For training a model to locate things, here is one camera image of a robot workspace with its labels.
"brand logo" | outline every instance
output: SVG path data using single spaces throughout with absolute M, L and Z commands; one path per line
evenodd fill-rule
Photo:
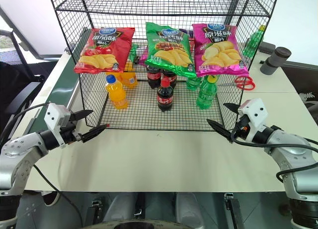
M 174 29 L 163 29 L 163 30 L 162 30 L 162 33 L 163 33 L 164 36 L 168 36 L 168 35 L 178 34 L 179 31 L 174 30 Z
M 224 30 L 225 25 L 223 24 L 208 24 L 208 28 L 213 31 Z
M 116 28 L 103 28 L 99 30 L 100 34 L 106 34 L 106 35 L 113 34 L 115 32 L 116 32 Z

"red scissors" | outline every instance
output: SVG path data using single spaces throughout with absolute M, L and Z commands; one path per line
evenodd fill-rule
M 255 88 L 255 83 L 249 76 L 239 76 L 235 78 L 234 83 L 237 85 L 238 88 L 246 91 L 252 91 Z

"green chip bag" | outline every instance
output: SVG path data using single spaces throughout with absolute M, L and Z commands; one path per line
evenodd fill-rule
M 147 22 L 146 35 L 148 57 L 145 63 L 147 65 L 169 70 L 180 76 L 196 76 L 187 34 L 170 26 Z

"green bottle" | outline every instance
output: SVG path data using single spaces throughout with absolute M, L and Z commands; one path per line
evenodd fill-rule
M 215 84 L 216 81 L 217 77 L 213 75 L 209 75 L 207 78 L 204 78 L 197 98 L 197 106 L 201 109 L 208 109 L 211 107 L 213 99 L 218 91 Z
M 262 41 L 262 37 L 265 31 L 265 25 L 261 25 L 258 28 L 258 31 L 253 33 L 249 39 L 249 42 L 243 50 L 243 55 L 249 58 L 252 58 L 257 51 L 257 46 L 259 42 Z
M 188 77 L 187 79 L 187 89 L 194 91 L 195 89 L 200 86 L 201 83 L 201 77 Z

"metal wire rack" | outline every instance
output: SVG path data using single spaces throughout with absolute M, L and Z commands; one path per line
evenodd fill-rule
M 135 27 L 133 43 L 146 46 L 146 22 L 192 29 L 193 23 L 221 23 L 238 27 L 236 38 L 240 52 L 260 25 L 267 27 L 277 0 L 51 0 L 72 58 L 80 57 L 90 29 L 102 27 Z M 253 58 L 243 57 L 249 68 Z M 116 110 L 108 101 L 105 74 L 81 74 L 79 82 L 85 109 L 92 109 L 86 124 L 109 124 L 113 129 L 212 131 L 206 119 L 213 119 L 231 129 L 237 115 L 223 103 L 240 104 L 242 90 L 234 84 L 236 76 L 218 79 L 217 98 L 211 109 L 195 105 L 198 92 L 186 89 L 185 78 L 178 78 L 173 108 L 159 111 L 156 91 L 146 82 L 146 68 L 134 65 L 139 83 L 126 89 L 129 107 Z

